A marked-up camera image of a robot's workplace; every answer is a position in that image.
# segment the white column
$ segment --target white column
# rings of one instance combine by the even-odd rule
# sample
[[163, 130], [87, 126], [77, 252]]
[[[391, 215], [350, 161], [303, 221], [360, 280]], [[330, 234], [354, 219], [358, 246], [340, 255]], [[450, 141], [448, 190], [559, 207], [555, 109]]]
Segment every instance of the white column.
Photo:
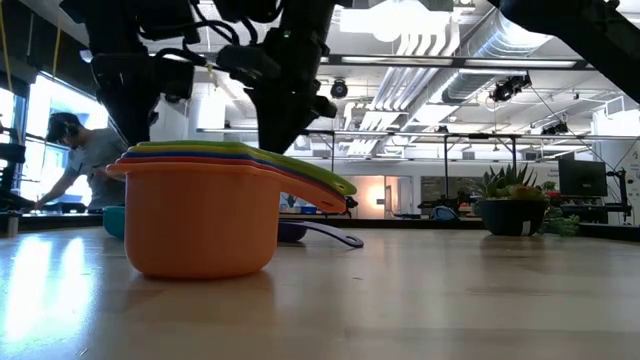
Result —
[[413, 183], [413, 206], [411, 213], [420, 214], [422, 210], [418, 209], [418, 205], [422, 202], [422, 176], [413, 175], [411, 181]]
[[[630, 110], [619, 112], [607, 117], [604, 110], [593, 113], [594, 135], [639, 136], [640, 112]], [[594, 151], [609, 165], [617, 170], [627, 171], [627, 196], [634, 208], [634, 214], [627, 222], [640, 225], [640, 144], [633, 140], [601, 141], [594, 145]], [[607, 202], [617, 202], [620, 199], [620, 189], [615, 178], [608, 178], [610, 186]], [[622, 224], [622, 214], [610, 213], [609, 224]]]
[[199, 97], [189, 101], [189, 140], [223, 141], [222, 133], [199, 133], [198, 128], [224, 128], [225, 103], [216, 99]]
[[150, 128], [151, 141], [187, 139], [189, 120], [186, 103], [170, 104], [162, 99], [155, 111], [158, 112], [158, 121]]

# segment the potted plant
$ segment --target potted plant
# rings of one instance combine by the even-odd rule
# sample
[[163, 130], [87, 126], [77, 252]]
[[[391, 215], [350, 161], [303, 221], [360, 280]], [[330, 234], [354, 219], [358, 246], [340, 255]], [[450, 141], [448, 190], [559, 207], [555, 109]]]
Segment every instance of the potted plant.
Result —
[[531, 236], [540, 228], [548, 202], [528, 166], [517, 171], [509, 165], [497, 173], [490, 168], [477, 184], [480, 216], [492, 234]]

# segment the cable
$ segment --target cable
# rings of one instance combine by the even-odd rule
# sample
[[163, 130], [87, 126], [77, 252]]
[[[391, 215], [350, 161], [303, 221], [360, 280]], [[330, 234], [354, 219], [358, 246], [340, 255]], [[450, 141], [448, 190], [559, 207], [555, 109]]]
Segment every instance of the cable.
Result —
[[[210, 27], [216, 34], [220, 35], [223, 39], [225, 39], [227, 42], [233, 44], [233, 45], [239, 45], [240, 44], [240, 37], [238, 36], [238, 33], [235, 31], [234, 28], [231, 27], [231, 25], [224, 23], [222, 21], [219, 20], [207, 20], [204, 19], [203, 21], [199, 21], [199, 22], [195, 22], [195, 23], [191, 23], [191, 24], [182, 24], [182, 25], [176, 25], [176, 26], [162, 26], [162, 27], [157, 27], [157, 28], [153, 28], [151, 30], [147, 30], [146, 32], [139, 30], [138, 33], [140, 34], [140, 36], [142, 36], [143, 38], [147, 39], [147, 40], [156, 40], [157, 36], [154, 36], [154, 33], [156, 32], [164, 32], [164, 31], [170, 31], [170, 32], [184, 32], [187, 30], [192, 30], [192, 29], [199, 29], [201, 27], [205, 27], [208, 26]], [[224, 30], [228, 31], [229, 34], [224, 33], [222, 30], [219, 29], [223, 28]]]
[[247, 31], [249, 31], [249, 36], [251, 37], [251, 40], [249, 40], [249, 44], [251, 44], [251, 45], [257, 44], [258, 43], [258, 31], [256, 31], [255, 26], [253, 26], [251, 21], [249, 19], [247, 19], [246, 17], [242, 17], [242, 19], [240, 19], [240, 22], [242, 22], [242, 25], [244, 25], [244, 27], [247, 28]]
[[11, 79], [11, 66], [9, 65], [9, 51], [7, 48], [7, 34], [4, 30], [4, 11], [2, 9], [2, 1], [0, 1], [0, 32], [2, 33], [2, 53], [4, 55], [4, 66], [7, 73], [7, 84], [9, 85], [9, 91], [13, 93], [13, 82]]
[[263, 22], [263, 23], [272, 23], [272, 22], [276, 21], [278, 16], [280, 16], [280, 14], [282, 13], [282, 9], [284, 8], [284, 2], [285, 1], [286, 0], [280, 0], [280, 3], [276, 7], [276, 12], [274, 12], [271, 17], [268, 17], [266, 19], [261, 19], [261, 22]]
[[193, 62], [194, 65], [196, 66], [202, 66], [202, 67], [206, 67], [206, 68], [211, 68], [213, 70], [218, 70], [218, 71], [224, 71], [224, 72], [228, 72], [227, 70], [221, 68], [220, 66], [214, 65], [212, 63], [210, 63], [207, 58], [205, 58], [202, 55], [198, 55], [195, 52], [191, 51], [191, 49], [189, 49], [189, 44], [187, 44], [187, 39], [182, 39], [182, 50], [186, 53], [187, 56], [193, 58], [194, 60], [196, 60], [195, 62]]
[[624, 161], [624, 158], [627, 157], [627, 155], [629, 155], [629, 153], [631, 152], [631, 150], [633, 150], [633, 148], [636, 146], [636, 144], [638, 143], [638, 140], [640, 140], [640, 137], [636, 137], [636, 139], [633, 141], [633, 143], [631, 144], [631, 146], [629, 147], [629, 149], [627, 150], [626, 153], [624, 153], [624, 155], [622, 155], [622, 157], [620, 158], [620, 160], [616, 163], [616, 166], [613, 167], [613, 171], [616, 171], [618, 169], [618, 166], [620, 166], [620, 163], [622, 163], [622, 161]]
[[491, 99], [491, 98], [487, 97], [486, 99], [484, 99], [484, 106], [485, 106], [485, 109], [487, 109], [487, 110], [489, 110], [491, 112], [496, 112], [496, 111], [502, 109], [503, 107], [507, 106], [507, 104], [498, 106], [498, 105], [496, 105], [497, 102], [494, 100], [493, 101], [493, 109], [492, 109], [492, 108], [489, 107], [489, 99]]
[[51, 77], [55, 80], [56, 72], [58, 70], [58, 53], [60, 52], [60, 39], [62, 37], [62, 28], [60, 24], [62, 22], [62, 16], [58, 14], [58, 30], [56, 32], [56, 47], [53, 50], [53, 66], [51, 70]]
[[[538, 92], [536, 91], [536, 89], [533, 86], [529, 86], [531, 88], [531, 90], [533, 90], [533, 92], [536, 94], [536, 96], [538, 97], [538, 99], [540, 99], [540, 101], [542, 102], [542, 104], [544, 104], [544, 106], [546, 106], [547, 109], [549, 109], [549, 111], [551, 112], [551, 114], [558, 119], [558, 121], [563, 122], [562, 118], [558, 116], [558, 114], [553, 111], [553, 109], [549, 106], [549, 104], [547, 104], [546, 101], [544, 101], [544, 99], [542, 98], [542, 96], [540, 96], [540, 94], [538, 94]], [[587, 149], [589, 149], [589, 151], [591, 151], [591, 153], [597, 157], [600, 161], [602, 161], [603, 163], [605, 163], [609, 168], [611, 168], [611, 170], [615, 171], [615, 168], [612, 167], [608, 162], [606, 162], [600, 155], [596, 154], [595, 151], [593, 151], [593, 148], [591, 147], [591, 145], [587, 144], [586, 142], [584, 142], [582, 139], [580, 139], [578, 137], [578, 135], [576, 135], [576, 133], [574, 133], [568, 126], [567, 126], [567, 130], [569, 130], [569, 132], [571, 133], [571, 135], [576, 137], [576, 140], [580, 141], [582, 143], [582, 145], [584, 145]]]
[[[235, 31], [235, 29], [231, 27], [231, 25], [218, 20], [207, 20], [197, 4], [194, 4], [192, 2], [191, 5], [198, 18], [200, 18], [200, 23], [206, 23], [206, 25], [209, 26], [211, 30], [213, 30], [216, 34], [220, 35], [223, 39], [227, 40], [231, 44], [240, 45], [240, 37], [238, 36], [238, 33]], [[229, 38], [227, 34], [220, 31], [220, 29], [218, 29], [218, 26], [227, 30], [231, 34], [231, 37]]]
[[611, 197], [613, 198], [613, 200], [615, 200], [618, 203], [621, 202], [620, 197], [615, 193], [615, 189], [609, 184], [607, 184], [607, 188], [609, 189]]

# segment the window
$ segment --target window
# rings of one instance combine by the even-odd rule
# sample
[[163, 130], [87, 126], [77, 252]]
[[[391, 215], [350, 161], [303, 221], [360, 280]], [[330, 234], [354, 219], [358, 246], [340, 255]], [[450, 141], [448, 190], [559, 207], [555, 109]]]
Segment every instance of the window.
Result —
[[[13, 127], [13, 108], [15, 98], [12, 93], [0, 88], [0, 122], [6, 128]], [[0, 134], [0, 142], [9, 143], [9, 134]]]
[[[106, 109], [95, 100], [46, 76], [38, 76], [36, 83], [31, 85], [29, 95], [27, 151], [23, 167], [27, 180], [20, 187], [21, 195], [27, 199], [35, 200], [48, 192], [64, 173], [68, 150], [52, 144], [45, 146], [42, 141], [47, 133], [49, 115], [56, 112], [75, 114], [88, 129], [105, 128], [109, 122]], [[76, 180], [65, 197], [60, 199], [84, 204], [88, 204], [90, 200], [91, 189], [84, 176]]]

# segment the person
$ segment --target person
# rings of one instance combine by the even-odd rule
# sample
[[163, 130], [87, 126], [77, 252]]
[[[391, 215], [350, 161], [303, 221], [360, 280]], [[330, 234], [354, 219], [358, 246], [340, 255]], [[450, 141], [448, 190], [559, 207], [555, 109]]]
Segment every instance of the person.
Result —
[[127, 151], [115, 130], [89, 130], [76, 115], [59, 112], [50, 116], [45, 140], [68, 146], [69, 159], [60, 180], [35, 203], [35, 209], [64, 195], [80, 175], [87, 176], [91, 188], [89, 212], [100, 212], [105, 206], [124, 205], [125, 183], [111, 178], [105, 170]]

